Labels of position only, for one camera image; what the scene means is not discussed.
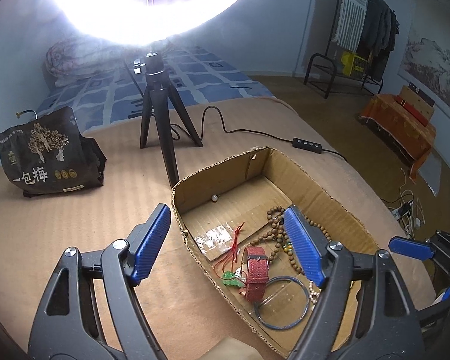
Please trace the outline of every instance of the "cardboard box flap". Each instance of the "cardboard box flap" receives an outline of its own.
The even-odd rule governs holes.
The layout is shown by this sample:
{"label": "cardboard box flap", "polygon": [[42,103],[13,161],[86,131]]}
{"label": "cardboard box flap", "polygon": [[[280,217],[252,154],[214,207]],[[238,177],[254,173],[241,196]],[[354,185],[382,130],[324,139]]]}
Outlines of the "cardboard box flap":
{"label": "cardboard box flap", "polygon": [[259,148],[246,155],[228,158],[213,166],[195,172],[174,188],[174,202],[180,212],[187,212],[205,202],[212,195],[221,195],[248,179],[258,176],[263,169],[270,149]]}
{"label": "cardboard box flap", "polygon": [[[305,216],[325,227],[332,239],[342,242],[351,251],[374,253],[377,245],[360,221],[312,178],[304,178],[304,173],[298,164],[279,151],[270,154],[263,169],[263,174],[281,191],[286,191]],[[362,228],[363,237],[350,236],[356,228]]]}

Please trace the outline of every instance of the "orange cloth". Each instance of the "orange cloth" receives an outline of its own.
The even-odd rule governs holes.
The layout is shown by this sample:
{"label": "orange cloth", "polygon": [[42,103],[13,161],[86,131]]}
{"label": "orange cloth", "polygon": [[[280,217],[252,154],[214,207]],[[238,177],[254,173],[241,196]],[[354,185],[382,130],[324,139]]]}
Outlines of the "orange cloth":
{"label": "orange cloth", "polygon": [[406,150],[414,160],[409,177],[415,181],[416,172],[432,150],[435,127],[430,123],[423,126],[391,94],[373,96],[359,117],[373,119]]}

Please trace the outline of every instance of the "black tripod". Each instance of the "black tripod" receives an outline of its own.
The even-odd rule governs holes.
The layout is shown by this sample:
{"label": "black tripod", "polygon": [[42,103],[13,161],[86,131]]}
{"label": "black tripod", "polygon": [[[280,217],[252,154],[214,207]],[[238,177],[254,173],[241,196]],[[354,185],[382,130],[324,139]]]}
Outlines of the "black tripod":
{"label": "black tripod", "polygon": [[153,108],[160,147],[162,148],[163,161],[165,162],[165,168],[168,174],[168,181],[170,182],[170,186],[173,187],[179,182],[180,177],[179,170],[176,167],[175,149],[173,147],[172,130],[170,128],[167,98],[172,102],[173,107],[178,113],[178,116],[180,116],[185,129],[188,131],[193,142],[195,142],[195,145],[202,147],[202,141],[198,136],[197,130],[195,130],[195,126],[193,126],[190,116],[185,109],[185,105],[183,105],[179,91],[173,86],[168,73],[165,71],[164,62],[159,52],[150,52],[145,58],[145,79],[147,81],[145,93],[140,89],[140,86],[125,62],[124,65],[143,98],[140,149],[143,149],[147,145],[148,128],[150,126],[150,117],[152,116]]}

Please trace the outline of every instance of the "tripod leg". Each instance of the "tripod leg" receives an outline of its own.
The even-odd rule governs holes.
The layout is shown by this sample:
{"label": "tripod leg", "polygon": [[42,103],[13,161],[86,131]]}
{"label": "tripod leg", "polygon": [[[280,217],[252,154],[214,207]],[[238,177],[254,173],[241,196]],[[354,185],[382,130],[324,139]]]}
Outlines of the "tripod leg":
{"label": "tripod leg", "polygon": [[170,115],[168,114],[168,90],[156,85],[150,90],[151,102],[154,105],[155,122],[157,123],[158,138],[162,148],[168,181],[173,187],[179,182],[179,170],[176,167],[175,149],[173,147],[172,131],[170,129]]}
{"label": "tripod leg", "polygon": [[168,97],[170,98],[173,107],[175,107],[176,113],[178,114],[178,116],[180,116],[180,119],[182,120],[185,128],[190,134],[190,137],[192,137],[193,142],[195,142],[195,145],[198,147],[202,147],[202,141],[198,136],[197,130],[195,130],[195,126],[193,126],[192,120],[190,119],[190,116],[185,109],[185,105],[183,105],[183,101],[180,98],[179,91],[176,90],[176,87],[174,87],[172,83],[168,85]]}
{"label": "tripod leg", "polygon": [[152,116],[152,101],[150,99],[150,89],[147,85],[143,94],[142,127],[140,128],[140,149],[147,145],[148,128],[150,117]]}

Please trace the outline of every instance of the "bracelet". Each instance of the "bracelet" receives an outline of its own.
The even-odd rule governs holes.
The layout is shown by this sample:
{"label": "bracelet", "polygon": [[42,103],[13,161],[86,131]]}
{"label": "bracelet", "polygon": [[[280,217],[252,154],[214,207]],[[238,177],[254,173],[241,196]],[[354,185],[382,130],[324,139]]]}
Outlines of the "bracelet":
{"label": "bracelet", "polygon": [[277,281],[292,281],[292,282],[297,283],[298,285],[300,285],[300,287],[302,287],[303,292],[305,293],[305,296],[307,298],[307,302],[305,304],[305,309],[303,310],[302,315],[300,316],[300,318],[298,318],[298,320],[296,320],[295,322],[293,322],[293,323],[291,323],[290,325],[287,325],[287,326],[270,325],[269,323],[266,323],[262,319],[262,317],[260,316],[260,313],[259,313],[259,308],[260,308],[260,306],[263,305],[264,301],[262,301],[260,303],[257,302],[257,303],[254,304],[255,315],[257,315],[257,319],[259,320],[259,322],[262,325],[264,325],[265,327],[269,328],[269,329],[272,329],[272,330],[288,330],[288,329],[291,329],[294,326],[297,326],[305,318],[305,315],[307,314],[307,311],[308,311],[308,305],[310,303],[310,294],[308,293],[307,287],[300,280],[298,280],[298,279],[296,279],[296,278],[294,278],[292,276],[277,276],[277,277],[274,277],[273,279],[269,280],[269,282],[267,283],[267,286],[272,284],[272,283],[275,283]]}

